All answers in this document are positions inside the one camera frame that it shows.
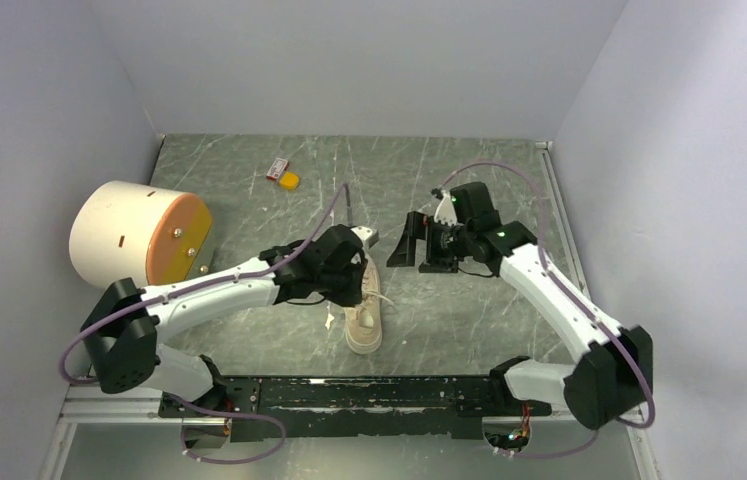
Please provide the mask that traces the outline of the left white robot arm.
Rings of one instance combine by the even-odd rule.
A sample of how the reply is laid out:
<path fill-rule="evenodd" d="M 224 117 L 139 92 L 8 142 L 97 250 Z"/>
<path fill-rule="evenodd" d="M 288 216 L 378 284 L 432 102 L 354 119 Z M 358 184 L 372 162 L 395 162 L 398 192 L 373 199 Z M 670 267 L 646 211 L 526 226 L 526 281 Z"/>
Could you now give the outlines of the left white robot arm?
<path fill-rule="evenodd" d="M 317 239 L 275 246 L 202 278 L 137 287 L 113 282 L 81 327 L 81 342 L 102 392 L 144 386 L 186 400 L 198 414 L 222 409 L 226 388 L 206 357 L 168 346 L 170 338 L 239 310 L 297 303 L 312 295 L 342 307 L 363 299 L 366 253 L 375 229 L 335 225 Z"/>

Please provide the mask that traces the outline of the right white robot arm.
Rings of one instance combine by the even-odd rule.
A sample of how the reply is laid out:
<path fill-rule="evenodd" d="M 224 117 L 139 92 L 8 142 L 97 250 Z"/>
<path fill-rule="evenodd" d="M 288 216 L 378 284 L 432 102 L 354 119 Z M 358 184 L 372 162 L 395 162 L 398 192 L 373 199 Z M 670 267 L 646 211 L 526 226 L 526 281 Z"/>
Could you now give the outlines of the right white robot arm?
<path fill-rule="evenodd" d="M 456 273 L 463 260 L 485 265 L 528 300 L 567 349 L 569 365 L 519 357 L 491 373 L 488 398 L 499 413 L 525 401 L 566 408 L 580 425 L 599 430 L 652 398 L 653 345 L 640 326 L 604 314 L 547 256 L 522 223 L 502 221 L 487 186 L 471 182 L 436 190 L 434 214 L 410 211 L 388 266 L 412 267 L 424 242 L 421 273 Z"/>

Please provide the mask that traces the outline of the white shoelace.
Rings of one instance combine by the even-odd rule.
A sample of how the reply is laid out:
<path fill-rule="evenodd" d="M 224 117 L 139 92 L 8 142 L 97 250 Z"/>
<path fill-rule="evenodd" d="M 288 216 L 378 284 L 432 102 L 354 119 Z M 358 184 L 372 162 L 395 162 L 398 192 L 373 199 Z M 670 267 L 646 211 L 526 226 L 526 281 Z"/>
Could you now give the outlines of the white shoelace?
<path fill-rule="evenodd" d="M 327 301 L 325 328 L 330 330 L 337 319 L 336 310 L 341 310 L 344 315 L 346 330 L 351 334 L 359 334 L 361 337 L 372 335 L 377 337 L 382 333 L 382 303 L 395 308 L 393 300 L 374 288 L 361 289 L 360 301 L 349 307 L 341 307 L 333 302 Z"/>

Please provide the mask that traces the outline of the beige canvas sneaker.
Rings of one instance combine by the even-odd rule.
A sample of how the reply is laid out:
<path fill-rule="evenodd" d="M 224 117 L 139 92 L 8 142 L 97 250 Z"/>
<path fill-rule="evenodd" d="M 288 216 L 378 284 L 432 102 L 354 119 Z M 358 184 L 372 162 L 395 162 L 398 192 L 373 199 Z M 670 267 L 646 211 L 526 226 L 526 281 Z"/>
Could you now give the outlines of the beige canvas sneaker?
<path fill-rule="evenodd" d="M 383 340 L 381 303 L 384 297 L 378 269 L 372 259 L 367 260 L 360 304 L 344 309 L 345 339 L 352 352 L 368 355 L 375 352 Z"/>

